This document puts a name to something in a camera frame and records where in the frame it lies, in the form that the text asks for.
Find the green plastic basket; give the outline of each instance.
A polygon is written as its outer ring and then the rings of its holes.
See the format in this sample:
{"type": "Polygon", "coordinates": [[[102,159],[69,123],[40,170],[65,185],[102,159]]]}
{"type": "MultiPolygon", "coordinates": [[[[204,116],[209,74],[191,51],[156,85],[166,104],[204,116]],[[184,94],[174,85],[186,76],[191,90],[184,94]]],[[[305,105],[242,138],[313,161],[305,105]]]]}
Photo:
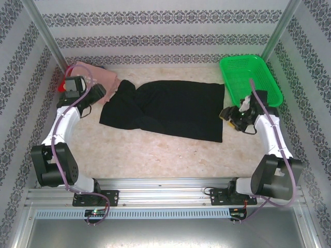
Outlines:
{"type": "Polygon", "coordinates": [[[240,107],[240,100],[251,95],[250,78],[256,89],[268,91],[270,107],[282,104],[283,95],[262,58],[256,55],[226,57],[219,64],[233,104],[240,107]]]}

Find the red component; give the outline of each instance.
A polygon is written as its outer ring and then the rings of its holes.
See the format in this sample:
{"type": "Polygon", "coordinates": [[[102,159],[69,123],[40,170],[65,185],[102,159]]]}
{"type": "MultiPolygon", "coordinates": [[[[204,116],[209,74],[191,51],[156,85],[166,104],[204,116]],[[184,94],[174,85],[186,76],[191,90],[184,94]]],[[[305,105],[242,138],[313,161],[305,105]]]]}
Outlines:
{"type": "MultiPolygon", "coordinates": [[[[70,75],[71,75],[72,70],[73,70],[73,68],[71,68],[71,69],[69,70],[67,76],[70,76],[70,75]]],[[[64,88],[64,85],[65,85],[65,78],[63,78],[62,83],[61,83],[60,86],[57,88],[57,90],[58,90],[59,92],[65,92],[66,89],[64,88]]]]}

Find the black garment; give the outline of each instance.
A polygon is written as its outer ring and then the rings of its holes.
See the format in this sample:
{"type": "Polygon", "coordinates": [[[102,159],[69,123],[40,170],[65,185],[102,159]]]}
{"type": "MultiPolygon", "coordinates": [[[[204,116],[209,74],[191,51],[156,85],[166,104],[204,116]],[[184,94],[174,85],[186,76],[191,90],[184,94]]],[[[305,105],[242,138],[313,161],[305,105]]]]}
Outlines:
{"type": "Polygon", "coordinates": [[[101,112],[100,123],[167,135],[222,142],[224,85],[156,81],[137,90],[123,80],[101,112]]]}

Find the patterned wallpaper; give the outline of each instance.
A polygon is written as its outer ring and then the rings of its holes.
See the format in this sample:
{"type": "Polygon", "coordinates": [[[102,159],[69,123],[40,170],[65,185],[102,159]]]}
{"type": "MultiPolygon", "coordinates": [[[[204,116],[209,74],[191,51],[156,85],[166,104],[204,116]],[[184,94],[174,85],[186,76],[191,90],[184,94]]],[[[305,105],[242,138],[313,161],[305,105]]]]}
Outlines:
{"type": "Polygon", "coordinates": [[[26,190],[36,182],[30,149],[55,118],[62,72],[19,0],[0,1],[0,247],[11,243],[26,190]]]}
{"type": "Polygon", "coordinates": [[[268,63],[284,95],[287,142],[306,166],[302,186],[323,247],[331,247],[330,2],[302,1],[268,63]]]}
{"type": "Polygon", "coordinates": [[[289,0],[38,0],[69,64],[216,66],[261,54],[289,0]]]}

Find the beige floor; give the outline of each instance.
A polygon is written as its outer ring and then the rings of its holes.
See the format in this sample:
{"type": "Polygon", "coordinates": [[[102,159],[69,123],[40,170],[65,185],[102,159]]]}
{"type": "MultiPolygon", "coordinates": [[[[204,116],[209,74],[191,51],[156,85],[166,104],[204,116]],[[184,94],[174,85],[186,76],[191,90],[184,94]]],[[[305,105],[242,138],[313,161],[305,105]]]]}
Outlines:
{"type": "MultiPolygon", "coordinates": [[[[219,68],[115,69],[136,86],[154,80],[223,83],[219,68]]],[[[231,105],[225,93],[224,107],[231,105]]],[[[102,106],[81,119],[70,149],[79,170],[95,178],[248,177],[264,152],[258,135],[223,125],[223,143],[197,141],[99,124],[102,106]]]]}

